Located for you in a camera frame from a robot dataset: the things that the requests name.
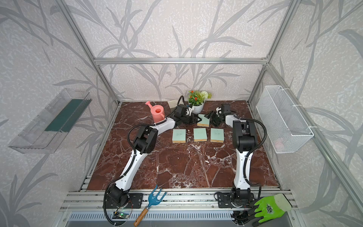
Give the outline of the mint drawer jewelry box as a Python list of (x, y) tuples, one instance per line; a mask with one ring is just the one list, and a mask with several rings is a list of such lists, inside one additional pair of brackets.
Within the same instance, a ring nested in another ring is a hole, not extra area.
[(193, 129), (193, 138), (195, 142), (203, 142), (207, 141), (207, 130), (206, 128), (194, 128)]

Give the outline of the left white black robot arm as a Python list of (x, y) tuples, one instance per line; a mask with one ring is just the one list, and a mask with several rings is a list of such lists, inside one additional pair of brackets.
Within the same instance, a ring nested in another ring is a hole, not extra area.
[(160, 134), (174, 129), (182, 124), (196, 124), (201, 119), (193, 113), (195, 107), (178, 104), (170, 113), (165, 114), (161, 105), (150, 107), (153, 116), (153, 124), (138, 124), (132, 127), (127, 134), (127, 142), (132, 148), (131, 156), (119, 178), (112, 180), (106, 187), (103, 208), (109, 202), (116, 207), (125, 207), (129, 203), (129, 191), (132, 181), (139, 170), (143, 160), (154, 151), (157, 138)]

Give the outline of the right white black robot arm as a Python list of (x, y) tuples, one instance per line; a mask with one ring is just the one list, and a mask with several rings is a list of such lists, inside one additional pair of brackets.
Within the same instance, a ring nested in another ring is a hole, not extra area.
[(219, 208), (245, 208), (255, 200), (251, 187), (258, 187), (260, 198), (262, 186), (259, 183), (250, 182), (251, 158), (254, 151), (259, 149), (267, 138), (265, 125), (256, 119), (242, 118), (231, 110), (229, 104), (222, 104), (207, 114), (213, 126), (225, 123), (233, 130), (232, 141), (236, 151), (236, 174), (233, 187), (229, 193), (217, 192), (216, 200)]

